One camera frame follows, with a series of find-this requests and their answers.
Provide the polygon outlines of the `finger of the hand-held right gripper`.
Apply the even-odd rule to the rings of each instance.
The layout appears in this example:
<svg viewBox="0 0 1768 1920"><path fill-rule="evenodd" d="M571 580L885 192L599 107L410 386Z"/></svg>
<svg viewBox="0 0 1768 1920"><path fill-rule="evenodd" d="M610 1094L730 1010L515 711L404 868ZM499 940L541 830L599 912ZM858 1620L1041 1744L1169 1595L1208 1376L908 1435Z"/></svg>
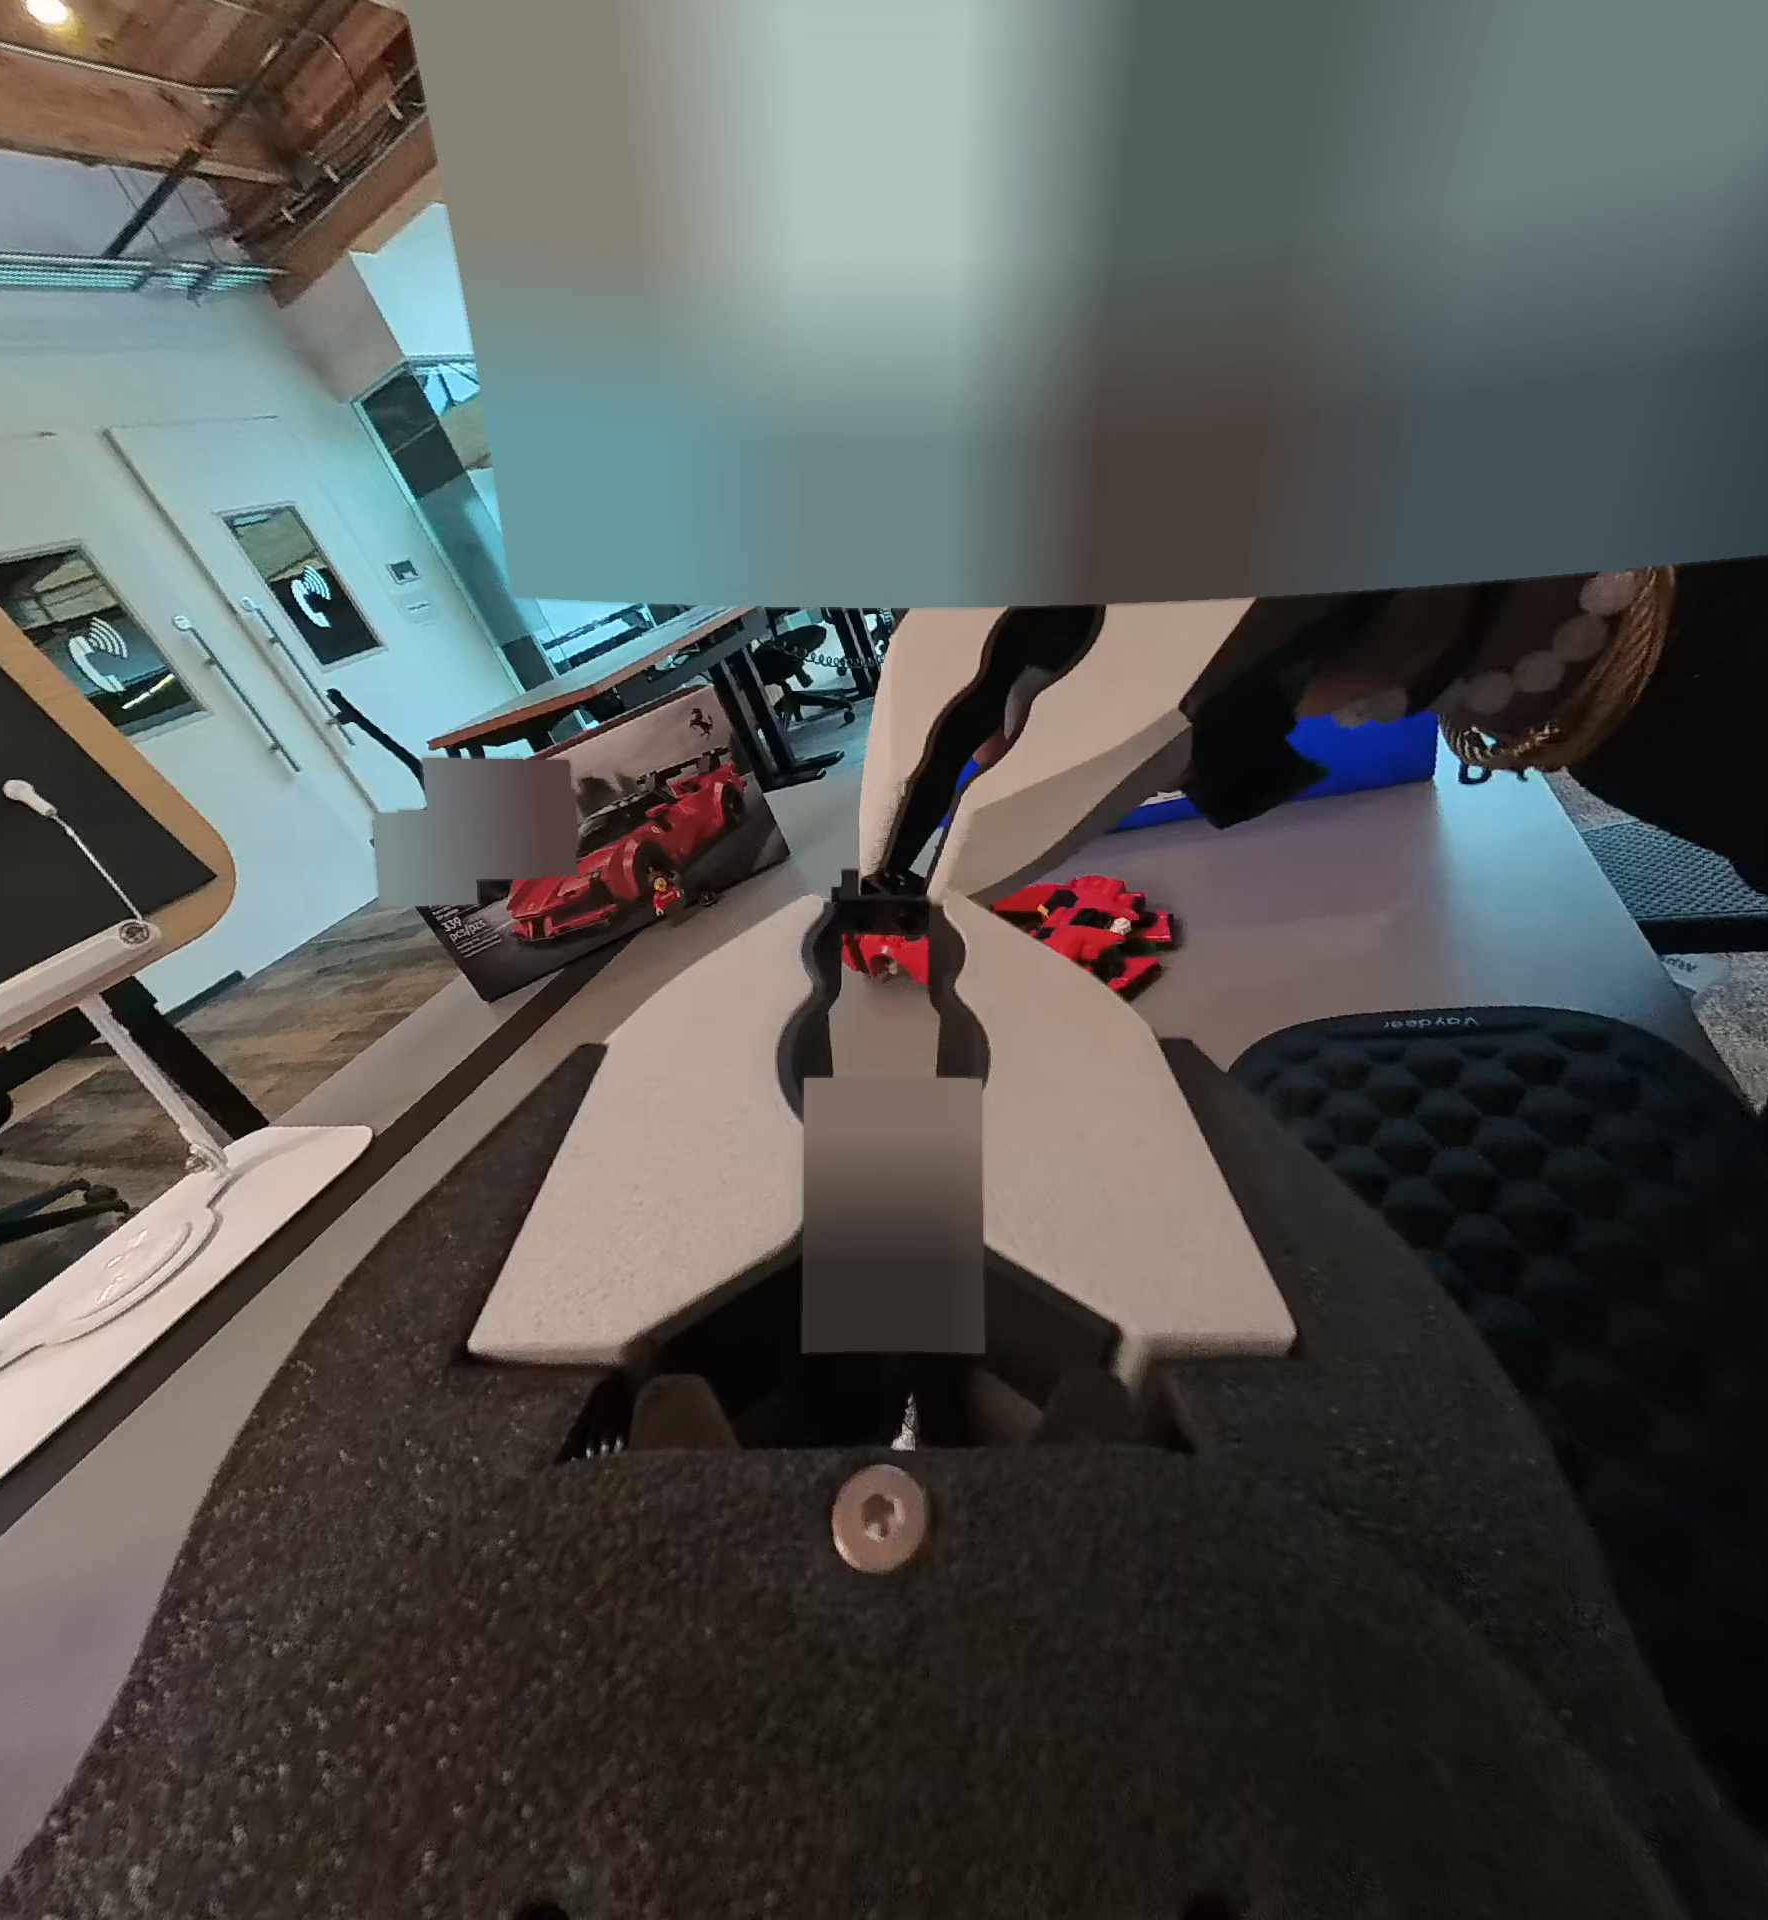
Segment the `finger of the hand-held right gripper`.
<svg viewBox="0 0 1768 1920"><path fill-rule="evenodd" d="M1016 744L966 785L930 891L991 900L1147 798L1188 756L1185 697L1252 606L1250 596L1111 605L1083 660L1041 689Z"/></svg>
<svg viewBox="0 0 1768 1920"><path fill-rule="evenodd" d="M860 893L991 893L1105 833L1105 794L1065 772L1013 785L985 746L1088 658L1101 605L921 608L881 667L861 780Z"/></svg>

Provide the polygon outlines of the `white door with phone symbol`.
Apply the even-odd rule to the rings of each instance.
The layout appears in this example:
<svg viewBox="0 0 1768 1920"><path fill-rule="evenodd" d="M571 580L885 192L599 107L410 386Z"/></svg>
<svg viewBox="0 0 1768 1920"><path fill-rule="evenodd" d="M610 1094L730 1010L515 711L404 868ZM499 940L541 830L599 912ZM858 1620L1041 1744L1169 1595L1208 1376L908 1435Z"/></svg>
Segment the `white door with phone symbol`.
<svg viewBox="0 0 1768 1920"><path fill-rule="evenodd" d="M417 805L404 760L424 754L417 709L433 687L292 427L195 420L103 435L353 798L371 813Z"/></svg>

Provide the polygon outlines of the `black office chair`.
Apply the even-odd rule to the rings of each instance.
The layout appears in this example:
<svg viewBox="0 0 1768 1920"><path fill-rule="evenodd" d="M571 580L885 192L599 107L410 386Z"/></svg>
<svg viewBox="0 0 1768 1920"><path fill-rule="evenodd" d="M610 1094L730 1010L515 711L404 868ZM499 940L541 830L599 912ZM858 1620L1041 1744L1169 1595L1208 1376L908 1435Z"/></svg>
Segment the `black office chair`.
<svg viewBox="0 0 1768 1920"><path fill-rule="evenodd" d="M776 632L754 645L750 662L780 726L794 726L812 712L833 712L842 726L853 722L856 697L820 682L837 666L837 660L818 660L826 648L829 629L820 621Z"/></svg>

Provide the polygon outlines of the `person's right hand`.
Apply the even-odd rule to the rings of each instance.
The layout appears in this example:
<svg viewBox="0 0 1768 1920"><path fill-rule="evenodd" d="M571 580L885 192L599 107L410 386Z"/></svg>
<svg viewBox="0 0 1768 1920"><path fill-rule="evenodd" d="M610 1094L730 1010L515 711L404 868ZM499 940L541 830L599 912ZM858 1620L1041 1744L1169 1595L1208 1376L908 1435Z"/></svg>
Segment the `person's right hand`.
<svg viewBox="0 0 1768 1920"><path fill-rule="evenodd" d="M1453 685L1510 673L1550 648L1555 629L1581 610L1583 575L1510 583L1408 588L1367 632L1327 658L1294 705L1300 721L1371 705L1398 689L1402 712L1453 709Z"/></svg>

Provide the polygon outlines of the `window with phone symbol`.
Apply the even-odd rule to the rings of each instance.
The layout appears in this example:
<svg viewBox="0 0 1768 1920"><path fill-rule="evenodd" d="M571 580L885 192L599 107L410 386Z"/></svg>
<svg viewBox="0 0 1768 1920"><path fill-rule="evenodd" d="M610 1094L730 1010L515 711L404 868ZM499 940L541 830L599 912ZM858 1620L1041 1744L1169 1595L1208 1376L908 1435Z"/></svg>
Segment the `window with phone symbol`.
<svg viewBox="0 0 1768 1920"><path fill-rule="evenodd" d="M82 545L1 558L0 608L117 732L162 732L206 712Z"/></svg>

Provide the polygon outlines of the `black padded cushion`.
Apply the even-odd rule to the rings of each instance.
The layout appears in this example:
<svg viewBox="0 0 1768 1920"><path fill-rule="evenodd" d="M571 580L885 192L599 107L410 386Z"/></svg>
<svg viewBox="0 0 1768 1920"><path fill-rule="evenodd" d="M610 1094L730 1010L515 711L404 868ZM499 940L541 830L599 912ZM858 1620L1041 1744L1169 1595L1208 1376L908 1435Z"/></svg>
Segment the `black padded cushion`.
<svg viewBox="0 0 1768 1920"><path fill-rule="evenodd" d="M1236 1083L1415 1253L1538 1420L1676 1718L1768 1833L1768 1149L1661 1038L1304 1021Z"/></svg>

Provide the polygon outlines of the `person's right forearm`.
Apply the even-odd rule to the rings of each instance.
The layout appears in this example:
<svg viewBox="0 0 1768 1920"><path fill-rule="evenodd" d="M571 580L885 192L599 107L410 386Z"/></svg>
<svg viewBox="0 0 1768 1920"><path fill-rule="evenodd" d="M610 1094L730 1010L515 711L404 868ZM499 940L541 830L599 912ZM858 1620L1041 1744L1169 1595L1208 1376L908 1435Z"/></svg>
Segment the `person's right forearm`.
<svg viewBox="0 0 1768 1920"><path fill-rule="evenodd" d="M1768 558L1678 571L1656 671L1570 776L1768 895Z"/></svg>

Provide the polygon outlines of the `red and black lego assembly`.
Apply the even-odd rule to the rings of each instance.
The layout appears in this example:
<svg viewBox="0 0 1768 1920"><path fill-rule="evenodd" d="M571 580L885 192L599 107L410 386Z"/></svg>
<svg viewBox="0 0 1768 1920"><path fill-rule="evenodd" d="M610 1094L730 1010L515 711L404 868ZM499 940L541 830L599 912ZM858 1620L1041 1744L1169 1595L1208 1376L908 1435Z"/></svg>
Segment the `red and black lego assembly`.
<svg viewBox="0 0 1768 1920"><path fill-rule="evenodd" d="M915 871L845 871L829 895L841 962L871 981L930 978L930 903Z"/></svg>

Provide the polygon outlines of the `lego set box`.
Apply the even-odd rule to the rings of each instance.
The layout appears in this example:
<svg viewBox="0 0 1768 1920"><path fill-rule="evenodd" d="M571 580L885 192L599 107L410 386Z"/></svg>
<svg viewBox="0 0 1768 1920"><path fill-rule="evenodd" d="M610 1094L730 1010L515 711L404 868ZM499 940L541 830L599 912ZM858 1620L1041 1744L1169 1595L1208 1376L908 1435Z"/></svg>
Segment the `lego set box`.
<svg viewBox="0 0 1768 1920"><path fill-rule="evenodd" d="M480 881L420 916L484 1000L505 997L789 857L723 697L699 685L528 758L559 761L574 866Z"/></svg>

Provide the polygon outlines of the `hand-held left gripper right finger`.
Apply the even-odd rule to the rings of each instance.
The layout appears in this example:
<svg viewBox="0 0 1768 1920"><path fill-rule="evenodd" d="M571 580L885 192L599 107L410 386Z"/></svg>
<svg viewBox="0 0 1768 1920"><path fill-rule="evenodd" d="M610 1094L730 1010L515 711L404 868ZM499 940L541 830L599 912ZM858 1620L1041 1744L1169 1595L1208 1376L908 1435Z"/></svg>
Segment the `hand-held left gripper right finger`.
<svg viewBox="0 0 1768 1920"><path fill-rule="evenodd" d="M989 1253L1108 1323L1114 1363L1284 1355L1293 1316L1152 1029L989 911L938 903L989 1047Z"/></svg>

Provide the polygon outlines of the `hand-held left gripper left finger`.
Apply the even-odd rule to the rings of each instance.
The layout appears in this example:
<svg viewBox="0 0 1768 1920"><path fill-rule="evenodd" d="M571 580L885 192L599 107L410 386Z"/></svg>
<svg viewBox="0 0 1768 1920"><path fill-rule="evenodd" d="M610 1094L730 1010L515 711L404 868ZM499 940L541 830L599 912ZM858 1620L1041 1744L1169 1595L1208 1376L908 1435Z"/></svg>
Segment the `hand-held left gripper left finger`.
<svg viewBox="0 0 1768 1920"><path fill-rule="evenodd" d="M628 1359L801 1231L801 1120L776 1047L811 992L803 898L655 990L589 1091L466 1337L502 1363Z"/></svg>

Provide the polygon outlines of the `white stand base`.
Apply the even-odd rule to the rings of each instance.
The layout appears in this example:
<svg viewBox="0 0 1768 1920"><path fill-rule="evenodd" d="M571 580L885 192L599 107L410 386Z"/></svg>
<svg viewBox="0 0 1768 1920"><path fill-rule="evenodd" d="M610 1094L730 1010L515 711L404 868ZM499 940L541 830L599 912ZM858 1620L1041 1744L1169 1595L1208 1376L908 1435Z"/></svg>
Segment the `white stand base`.
<svg viewBox="0 0 1768 1920"><path fill-rule="evenodd" d="M195 1165L0 1317L0 1480L353 1165L366 1126L272 1126Z"/></svg>

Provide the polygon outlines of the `wooden top desk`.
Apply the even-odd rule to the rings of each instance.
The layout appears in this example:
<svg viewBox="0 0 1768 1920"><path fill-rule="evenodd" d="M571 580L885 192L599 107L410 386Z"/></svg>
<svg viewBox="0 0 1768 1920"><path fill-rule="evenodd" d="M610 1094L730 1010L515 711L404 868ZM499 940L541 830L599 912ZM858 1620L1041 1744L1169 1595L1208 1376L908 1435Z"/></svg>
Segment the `wooden top desk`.
<svg viewBox="0 0 1768 1920"><path fill-rule="evenodd" d="M754 649L772 640L772 612L764 606L685 608L467 722L432 734L427 752L482 758L488 748L505 744L540 752L555 746L566 714L619 699L620 714L628 716L652 700L680 699L709 685L728 742L747 749L750 768L766 789L816 781L845 756L837 749L797 756L791 749L752 662Z"/></svg>

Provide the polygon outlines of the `blue box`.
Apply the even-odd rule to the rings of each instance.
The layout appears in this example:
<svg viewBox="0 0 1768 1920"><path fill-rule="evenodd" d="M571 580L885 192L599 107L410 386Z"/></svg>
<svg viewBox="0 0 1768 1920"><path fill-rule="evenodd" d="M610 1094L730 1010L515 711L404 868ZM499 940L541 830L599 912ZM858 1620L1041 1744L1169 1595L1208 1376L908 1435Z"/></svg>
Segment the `blue box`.
<svg viewBox="0 0 1768 1920"><path fill-rule="evenodd" d="M1234 829L1304 798L1425 784L1435 776L1437 748L1429 712L1355 726L1312 716L1286 732L1231 725L1195 731L1178 784L1138 803L1116 830L1178 821Z"/></svg>

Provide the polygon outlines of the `wood-rimmed black panel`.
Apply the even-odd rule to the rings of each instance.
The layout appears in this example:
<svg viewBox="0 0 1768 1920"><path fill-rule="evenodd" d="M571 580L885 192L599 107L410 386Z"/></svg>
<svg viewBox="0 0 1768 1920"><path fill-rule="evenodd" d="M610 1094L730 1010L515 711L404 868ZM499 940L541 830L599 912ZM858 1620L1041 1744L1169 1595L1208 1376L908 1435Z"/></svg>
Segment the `wood-rimmed black panel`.
<svg viewBox="0 0 1768 1920"><path fill-rule="evenodd" d="M223 918L218 830L0 610L0 1048Z"/></svg>

